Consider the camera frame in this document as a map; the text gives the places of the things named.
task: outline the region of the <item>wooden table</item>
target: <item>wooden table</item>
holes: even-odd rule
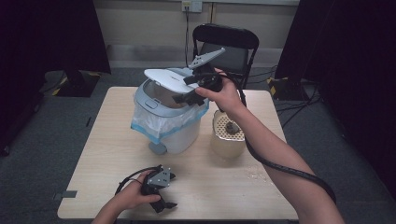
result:
[[[210,148],[212,119],[218,109],[213,102],[202,117],[198,138],[187,150],[161,156],[151,152],[147,137],[130,128],[136,89],[108,90],[67,188],[77,191],[76,198],[63,198],[60,218],[94,218],[126,176],[162,164],[171,167],[176,178],[160,193],[166,202],[178,206],[156,214],[149,204],[143,204],[124,211],[119,218],[297,219],[292,206],[247,150],[237,159],[226,161]],[[285,140],[269,92],[245,94],[253,114]]]

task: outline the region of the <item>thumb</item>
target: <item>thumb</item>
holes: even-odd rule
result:
[[[150,194],[145,195],[141,198],[142,203],[155,203],[161,199],[161,196],[158,194]]]
[[[198,94],[198,95],[200,95],[200,96],[203,96],[203,97],[205,97],[205,98],[208,98],[209,100],[211,100],[211,101],[214,101],[215,99],[215,92],[213,92],[213,91],[210,91],[210,90],[208,90],[208,89],[205,89],[205,88],[202,88],[202,87],[197,87],[197,88],[195,88],[195,92]]]

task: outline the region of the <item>forearm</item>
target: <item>forearm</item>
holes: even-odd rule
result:
[[[261,157],[289,168],[314,174],[292,147],[272,133],[245,107],[233,110],[231,117],[241,127],[247,140]],[[265,165],[264,168],[285,198],[296,209],[301,223],[319,220],[323,222],[324,217],[327,217],[330,223],[331,221],[343,222],[335,204],[324,189],[299,176],[286,174]],[[315,217],[317,214],[321,214],[322,217]]]
[[[92,224],[110,224],[113,223],[122,212],[114,200],[110,200],[102,207]]]
[[[241,127],[247,140],[261,157],[313,174],[300,155],[265,127],[248,109],[245,107],[235,109],[232,118]]]

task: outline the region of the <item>human hand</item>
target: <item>human hand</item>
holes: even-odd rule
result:
[[[226,76],[223,71],[217,68],[215,68],[215,70],[217,73]],[[236,112],[238,108],[244,106],[241,102],[238,92],[236,91],[235,85],[230,79],[223,77],[222,85],[223,88],[219,92],[211,91],[202,87],[196,88],[195,92],[211,101],[216,102],[218,107],[225,111],[230,119],[232,119],[233,113]]]
[[[120,193],[118,193],[112,200],[116,201],[122,210],[133,209],[142,203],[154,203],[161,199],[160,195],[142,195],[140,189],[142,183],[146,177],[152,171],[146,171],[140,174],[140,176],[127,185]]]
[[[146,171],[127,185],[120,193],[115,195],[108,201],[100,210],[92,223],[113,223],[117,216],[126,209],[133,209],[142,203],[155,203],[161,199],[160,195],[142,195],[140,189],[147,174],[151,171]]]

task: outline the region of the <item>electrical outlet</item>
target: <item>electrical outlet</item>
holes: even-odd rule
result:
[[[191,1],[181,1],[181,11],[186,11],[186,8],[189,9],[189,12],[192,11],[192,2]]]
[[[202,2],[201,1],[192,1],[191,2],[191,11],[192,12],[202,12]]]

